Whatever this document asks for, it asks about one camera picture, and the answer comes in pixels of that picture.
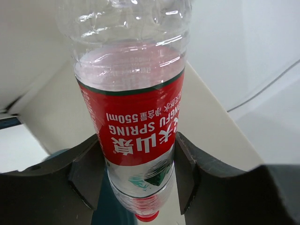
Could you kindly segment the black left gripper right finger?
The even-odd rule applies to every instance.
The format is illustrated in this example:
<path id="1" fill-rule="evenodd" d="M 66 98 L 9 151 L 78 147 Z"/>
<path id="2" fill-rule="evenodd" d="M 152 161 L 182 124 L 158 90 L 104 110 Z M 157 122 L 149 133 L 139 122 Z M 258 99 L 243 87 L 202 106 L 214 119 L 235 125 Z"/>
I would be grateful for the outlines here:
<path id="1" fill-rule="evenodd" d="M 243 171 L 176 134 L 174 164 L 180 212 L 188 225 L 297 225 L 299 165 Z"/>

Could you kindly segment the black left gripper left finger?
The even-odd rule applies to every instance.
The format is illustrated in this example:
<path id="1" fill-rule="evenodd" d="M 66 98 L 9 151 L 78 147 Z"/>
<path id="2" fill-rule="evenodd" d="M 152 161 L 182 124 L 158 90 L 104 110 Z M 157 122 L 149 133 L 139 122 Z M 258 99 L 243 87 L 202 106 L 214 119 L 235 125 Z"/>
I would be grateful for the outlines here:
<path id="1" fill-rule="evenodd" d="M 89 225 L 104 157 L 97 135 L 22 172 L 0 175 L 2 225 Z"/>

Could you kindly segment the red label plastic bottle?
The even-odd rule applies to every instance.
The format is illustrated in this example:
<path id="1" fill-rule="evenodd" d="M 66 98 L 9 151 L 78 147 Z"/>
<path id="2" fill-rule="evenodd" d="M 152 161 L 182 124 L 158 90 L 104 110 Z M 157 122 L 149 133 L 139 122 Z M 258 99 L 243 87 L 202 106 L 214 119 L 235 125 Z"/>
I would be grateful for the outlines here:
<path id="1" fill-rule="evenodd" d="M 112 190 L 137 219 L 152 221 L 173 187 L 192 3 L 58 0 L 55 6 Z"/>

